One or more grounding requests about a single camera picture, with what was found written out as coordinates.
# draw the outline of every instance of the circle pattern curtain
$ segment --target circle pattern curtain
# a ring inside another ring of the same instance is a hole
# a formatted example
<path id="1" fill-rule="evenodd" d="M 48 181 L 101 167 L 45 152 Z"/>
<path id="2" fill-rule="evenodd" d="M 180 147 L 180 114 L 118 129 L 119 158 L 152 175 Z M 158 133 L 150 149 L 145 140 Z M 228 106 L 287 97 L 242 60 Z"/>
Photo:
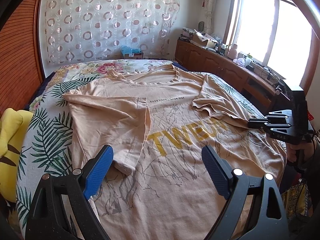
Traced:
<path id="1" fill-rule="evenodd" d="M 120 46 L 167 55 L 179 0 L 42 0 L 47 64 L 121 58 Z"/>

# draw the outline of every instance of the floral bedspread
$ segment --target floral bedspread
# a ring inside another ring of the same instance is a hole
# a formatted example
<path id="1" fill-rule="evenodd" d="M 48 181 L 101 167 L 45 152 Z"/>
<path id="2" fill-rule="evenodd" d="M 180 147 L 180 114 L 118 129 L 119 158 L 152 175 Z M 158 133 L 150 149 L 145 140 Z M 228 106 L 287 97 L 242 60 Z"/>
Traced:
<path id="1" fill-rule="evenodd" d="M 67 175 L 71 170 L 72 118 L 62 97 L 64 93 L 106 74 L 110 69 L 134 72 L 169 64 L 160 60 L 109 60 L 80 63 L 60 68 L 43 95 L 36 98 L 30 110 L 34 112 L 21 150 L 17 176 L 17 209 L 24 235 L 31 200 L 44 173 Z M 256 117 L 262 114 L 241 94 L 219 77 L 215 82 L 231 94 L 244 109 Z"/>

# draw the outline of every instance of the blue gripper pad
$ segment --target blue gripper pad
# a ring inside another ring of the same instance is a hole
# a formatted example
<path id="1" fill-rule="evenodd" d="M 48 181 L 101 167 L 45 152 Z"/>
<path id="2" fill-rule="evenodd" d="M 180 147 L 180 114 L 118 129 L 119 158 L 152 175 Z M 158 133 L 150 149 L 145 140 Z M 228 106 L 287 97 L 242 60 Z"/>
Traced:
<path id="1" fill-rule="evenodd" d="M 219 195 L 228 200 L 231 195 L 231 167 L 224 162 L 211 146 L 205 146 L 201 151 L 202 161 L 206 167 Z"/>
<path id="2" fill-rule="evenodd" d="M 112 161 L 113 149 L 111 146 L 108 146 L 87 176 L 85 188 L 83 191 L 83 195 L 86 200 L 88 200 L 91 196 L 96 195 L 103 178 L 110 168 Z"/>

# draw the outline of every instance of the beige t-shirt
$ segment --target beige t-shirt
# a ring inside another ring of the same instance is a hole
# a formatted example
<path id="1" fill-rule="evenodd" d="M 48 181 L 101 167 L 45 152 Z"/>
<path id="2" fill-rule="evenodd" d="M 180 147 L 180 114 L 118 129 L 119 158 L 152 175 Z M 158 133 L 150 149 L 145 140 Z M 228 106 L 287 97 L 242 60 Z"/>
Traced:
<path id="1" fill-rule="evenodd" d="M 110 71 L 64 98 L 73 117 L 73 168 L 104 144 L 114 149 L 114 167 L 95 197 L 111 239 L 204 239 L 225 203 L 201 160 L 205 145 L 247 175 L 268 172 L 280 182 L 281 145 L 247 129 L 249 113 L 207 75 L 171 65 Z"/>

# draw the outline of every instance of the cardboard box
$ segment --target cardboard box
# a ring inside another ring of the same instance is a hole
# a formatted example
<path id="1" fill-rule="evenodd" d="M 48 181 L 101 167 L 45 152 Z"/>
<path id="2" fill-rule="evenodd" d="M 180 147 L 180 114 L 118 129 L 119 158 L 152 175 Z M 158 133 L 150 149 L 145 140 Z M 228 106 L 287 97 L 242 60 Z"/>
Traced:
<path id="1" fill-rule="evenodd" d="M 205 35 L 202 35 L 200 32 L 196 31 L 196 34 L 193 35 L 192 41 L 196 44 L 198 44 L 200 47 L 208 47 L 214 49 L 217 45 L 217 41 L 212 38 L 207 33 Z"/>
<path id="2" fill-rule="evenodd" d="M 143 59 L 143 53 L 122 54 L 123 59 Z"/>
<path id="3" fill-rule="evenodd" d="M 212 48 L 214 49 L 216 47 L 217 42 L 213 41 L 213 40 L 204 40 L 201 41 L 197 35 L 194 35 L 192 37 L 192 41 L 196 44 L 198 44 L 201 47 L 208 47 L 208 48 Z"/>
<path id="4" fill-rule="evenodd" d="M 183 36 L 187 37 L 187 38 L 192 38 L 193 35 L 191 35 L 190 33 L 187 33 L 185 31 L 183 31 Z"/>

